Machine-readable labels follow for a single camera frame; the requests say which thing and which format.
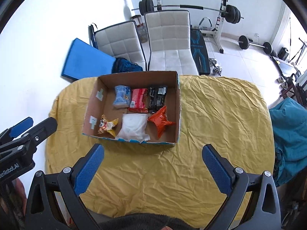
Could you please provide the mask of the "yellow patterned snack bag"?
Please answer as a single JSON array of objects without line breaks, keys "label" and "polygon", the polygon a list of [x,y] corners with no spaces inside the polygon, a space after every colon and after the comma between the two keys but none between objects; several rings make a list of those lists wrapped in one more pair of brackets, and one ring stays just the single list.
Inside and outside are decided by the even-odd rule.
[{"label": "yellow patterned snack bag", "polygon": [[113,137],[115,137],[116,133],[114,128],[117,126],[118,122],[119,122],[118,118],[109,121],[105,115],[102,115],[99,123],[98,134],[102,135],[104,133],[109,133]]}]

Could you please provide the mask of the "white soft pouch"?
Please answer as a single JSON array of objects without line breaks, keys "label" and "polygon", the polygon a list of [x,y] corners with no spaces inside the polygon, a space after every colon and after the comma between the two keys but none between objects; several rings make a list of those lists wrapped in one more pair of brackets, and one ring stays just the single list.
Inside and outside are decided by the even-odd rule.
[{"label": "white soft pouch", "polygon": [[145,132],[148,121],[147,114],[123,114],[122,127],[116,135],[116,140],[144,142],[150,140],[149,134]]}]

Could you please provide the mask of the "light blue tissue pack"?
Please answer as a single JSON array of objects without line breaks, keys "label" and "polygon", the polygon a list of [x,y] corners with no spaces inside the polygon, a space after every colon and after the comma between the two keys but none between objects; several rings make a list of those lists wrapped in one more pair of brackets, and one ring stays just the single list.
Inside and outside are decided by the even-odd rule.
[{"label": "light blue tissue pack", "polygon": [[115,100],[113,106],[115,108],[128,108],[131,103],[131,89],[129,86],[115,86]]}]

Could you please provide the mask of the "red snack packet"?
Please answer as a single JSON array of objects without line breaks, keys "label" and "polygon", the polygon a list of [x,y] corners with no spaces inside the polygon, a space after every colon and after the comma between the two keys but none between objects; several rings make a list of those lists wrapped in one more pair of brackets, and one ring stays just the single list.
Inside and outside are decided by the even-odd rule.
[{"label": "red snack packet", "polygon": [[146,107],[147,94],[147,88],[133,89],[128,110],[133,113],[148,113],[148,108]]}]

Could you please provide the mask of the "orange snack bag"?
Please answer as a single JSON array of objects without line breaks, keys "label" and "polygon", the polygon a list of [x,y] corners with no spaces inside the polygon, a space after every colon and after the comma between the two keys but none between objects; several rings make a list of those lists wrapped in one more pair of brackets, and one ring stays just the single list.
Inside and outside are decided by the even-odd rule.
[{"label": "orange snack bag", "polygon": [[151,115],[148,121],[156,126],[158,139],[161,138],[167,126],[174,126],[176,124],[176,122],[168,120],[166,106],[163,106],[158,112]]}]

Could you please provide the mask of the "black snack packet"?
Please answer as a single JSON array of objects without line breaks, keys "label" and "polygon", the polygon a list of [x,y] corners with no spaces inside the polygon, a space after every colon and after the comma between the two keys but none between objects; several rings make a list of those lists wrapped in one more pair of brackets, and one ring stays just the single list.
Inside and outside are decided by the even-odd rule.
[{"label": "black snack packet", "polygon": [[165,106],[167,89],[167,86],[153,86],[149,88],[149,113],[156,113],[158,110]]}]

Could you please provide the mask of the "open cardboard box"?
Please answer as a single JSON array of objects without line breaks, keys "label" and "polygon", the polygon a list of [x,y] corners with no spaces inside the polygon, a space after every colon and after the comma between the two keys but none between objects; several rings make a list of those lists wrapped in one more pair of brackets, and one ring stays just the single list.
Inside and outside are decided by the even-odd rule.
[{"label": "open cardboard box", "polygon": [[93,86],[82,133],[112,141],[176,145],[180,115],[176,71],[102,75]]}]

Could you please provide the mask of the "blue foam mat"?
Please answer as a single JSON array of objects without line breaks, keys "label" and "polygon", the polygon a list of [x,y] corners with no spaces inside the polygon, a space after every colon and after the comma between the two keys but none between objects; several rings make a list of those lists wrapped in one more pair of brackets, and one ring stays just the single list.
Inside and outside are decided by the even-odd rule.
[{"label": "blue foam mat", "polygon": [[68,51],[61,76],[70,80],[111,74],[115,58],[76,38]]}]

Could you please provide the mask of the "teal bean bag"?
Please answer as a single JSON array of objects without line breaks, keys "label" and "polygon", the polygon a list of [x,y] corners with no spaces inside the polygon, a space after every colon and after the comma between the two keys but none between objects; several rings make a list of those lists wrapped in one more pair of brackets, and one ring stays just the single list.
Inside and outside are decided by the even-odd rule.
[{"label": "teal bean bag", "polygon": [[279,187],[306,168],[306,109],[287,98],[269,113],[275,146],[273,179]]}]

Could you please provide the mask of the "yellow tablecloth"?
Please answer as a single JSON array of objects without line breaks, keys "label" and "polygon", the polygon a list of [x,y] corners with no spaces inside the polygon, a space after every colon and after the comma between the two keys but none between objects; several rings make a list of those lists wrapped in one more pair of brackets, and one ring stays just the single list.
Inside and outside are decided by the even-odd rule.
[{"label": "yellow tablecloth", "polygon": [[272,123],[255,84],[228,77],[181,76],[181,126],[178,143],[137,144],[99,140],[82,134],[84,114],[96,82],[76,81],[57,96],[50,116],[57,131],[46,143],[46,170],[73,166],[95,144],[105,158],[81,195],[90,210],[120,217],[156,213],[202,227],[225,199],[206,168],[201,151],[212,144],[235,167],[249,173],[272,171]]}]

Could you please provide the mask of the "dark blue knitted cloth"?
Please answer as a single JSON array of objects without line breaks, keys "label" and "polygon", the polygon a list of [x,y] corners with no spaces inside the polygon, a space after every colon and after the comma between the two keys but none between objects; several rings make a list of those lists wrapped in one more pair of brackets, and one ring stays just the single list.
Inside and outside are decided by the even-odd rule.
[{"label": "dark blue knitted cloth", "polygon": [[141,72],[143,68],[136,64],[132,63],[125,58],[118,57],[113,63],[111,73],[124,73],[124,72]]}]

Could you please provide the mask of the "white padded chair left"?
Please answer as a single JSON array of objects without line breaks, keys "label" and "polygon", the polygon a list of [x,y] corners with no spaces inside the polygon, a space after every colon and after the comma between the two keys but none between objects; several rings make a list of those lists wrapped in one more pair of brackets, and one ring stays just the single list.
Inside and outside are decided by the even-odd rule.
[{"label": "white padded chair left", "polygon": [[147,62],[140,43],[136,23],[126,21],[108,26],[94,33],[97,49],[114,57],[125,58],[147,70]]}]

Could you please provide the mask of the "white padded chair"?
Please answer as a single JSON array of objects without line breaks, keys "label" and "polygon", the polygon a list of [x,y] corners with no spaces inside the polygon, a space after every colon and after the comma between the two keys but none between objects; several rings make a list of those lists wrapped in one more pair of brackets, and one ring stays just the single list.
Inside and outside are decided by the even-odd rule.
[{"label": "white padded chair", "polygon": [[150,48],[148,70],[198,75],[191,53],[189,11],[161,10],[144,17]]},{"label": "white padded chair", "polygon": [[140,43],[136,23],[126,21],[108,26],[94,33],[97,49],[114,57],[125,58],[147,70],[147,62]]}]

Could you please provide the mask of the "dark wooden chair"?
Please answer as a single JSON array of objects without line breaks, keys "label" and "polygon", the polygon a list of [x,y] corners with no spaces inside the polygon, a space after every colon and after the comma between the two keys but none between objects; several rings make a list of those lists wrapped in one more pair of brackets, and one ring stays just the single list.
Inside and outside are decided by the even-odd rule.
[{"label": "dark wooden chair", "polygon": [[306,72],[293,81],[292,76],[283,83],[280,97],[283,99],[292,98],[306,108]]}]

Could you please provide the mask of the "black treadmill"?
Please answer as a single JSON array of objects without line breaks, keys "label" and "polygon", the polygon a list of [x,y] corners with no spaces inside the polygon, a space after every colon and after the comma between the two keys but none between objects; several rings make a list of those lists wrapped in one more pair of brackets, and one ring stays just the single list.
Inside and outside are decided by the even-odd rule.
[{"label": "black treadmill", "polygon": [[301,74],[298,68],[296,68],[294,65],[286,61],[280,60],[279,58],[274,56],[270,56],[270,58],[275,67],[277,68],[277,71],[279,72],[280,76],[290,77],[292,74]]}]

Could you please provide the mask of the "chrome dumbbell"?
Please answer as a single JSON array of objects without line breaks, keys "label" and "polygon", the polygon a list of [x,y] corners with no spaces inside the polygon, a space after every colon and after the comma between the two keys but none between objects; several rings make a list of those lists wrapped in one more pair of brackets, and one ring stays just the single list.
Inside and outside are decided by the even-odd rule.
[{"label": "chrome dumbbell", "polygon": [[214,58],[209,59],[209,65],[210,67],[213,67],[212,74],[215,76],[221,76],[222,75],[222,67],[218,64],[217,60]]}]

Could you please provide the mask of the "white padded chair right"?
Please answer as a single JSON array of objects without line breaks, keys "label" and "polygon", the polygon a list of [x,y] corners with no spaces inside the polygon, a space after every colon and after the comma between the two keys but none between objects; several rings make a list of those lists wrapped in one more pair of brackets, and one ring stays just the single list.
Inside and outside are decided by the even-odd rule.
[{"label": "white padded chair right", "polygon": [[150,48],[148,70],[198,75],[191,53],[189,11],[161,10],[144,17]]}]

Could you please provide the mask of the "floor barbell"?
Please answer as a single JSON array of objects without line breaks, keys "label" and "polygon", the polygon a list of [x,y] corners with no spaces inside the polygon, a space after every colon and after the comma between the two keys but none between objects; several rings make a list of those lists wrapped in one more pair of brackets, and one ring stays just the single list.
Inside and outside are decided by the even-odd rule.
[{"label": "floor barbell", "polygon": [[267,55],[271,55],[273,52],[272,45],[269,42],[264,42],[262,45],[256,44],[250,41],[250,39],[248,39],[248,37],[246,37],[245,35],[241,35],[239,37],[238,44],[242,50],[247,50],[250,46],[255,46],[262,48]]}]

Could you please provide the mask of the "black blue bench pad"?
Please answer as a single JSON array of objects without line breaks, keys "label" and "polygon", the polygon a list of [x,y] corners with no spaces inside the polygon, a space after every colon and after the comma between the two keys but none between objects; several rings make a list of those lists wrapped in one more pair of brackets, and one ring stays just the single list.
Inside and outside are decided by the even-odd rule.
[{"label": "black blue bench pad", "polygon": [[196,64],[199,75],[209,75],[211,73],[209,65],[208,51],[205,40],[200,30],[191,29],[191,54]]}]

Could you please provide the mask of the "white weight bench rack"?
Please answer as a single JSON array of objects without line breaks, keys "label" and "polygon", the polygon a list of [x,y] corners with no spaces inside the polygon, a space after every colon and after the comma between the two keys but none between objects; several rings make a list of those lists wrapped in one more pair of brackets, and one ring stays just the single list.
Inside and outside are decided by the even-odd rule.
[{"label": "white weight bench rack", "polygon": [[[225,6],[228,5],[227,2],[228,2],[228,0],[221,0],[219,9],[225,9]],[[162,5],[162,1],[157,0],[157,5]],[[220,53],[224,53],[224,49],[223,49],[223,47],[220,43],[224,22],[226,22],[226,20],[223,17],[221,17],[220,13],[219,13],[219,15],[217,16],[217,19],[216,19],[215,26],[212,26],[211,30],[202,30],[200,28],[201,23],[197,26],[197,28],[201,31],[202,34],[211,35],[213,37],[214,43],[217,45]]]}]

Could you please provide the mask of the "barbell on rack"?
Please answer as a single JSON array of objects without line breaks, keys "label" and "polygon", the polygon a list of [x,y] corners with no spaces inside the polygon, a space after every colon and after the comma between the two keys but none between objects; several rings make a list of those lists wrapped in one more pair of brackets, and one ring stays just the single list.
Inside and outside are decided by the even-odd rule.
[{"label": "barbell on rack", "polygon": [[157,5],[153,4],[153,0],[141,0],[138,4],[138,8],[132,9],[132,11],[138,10],[143,16],[145,13],[154,12],[154,9],[163,8],[163,7],[178,7],[178,8],[188,8],[188,9],[198,9],[198,10],[212,10],[220,13],[220,16],[223,17],[228,23],[236,24],[245,19],[240,10],[233,5],[226,5],[225,9],[214,9],[203,6],[196,5]]}]

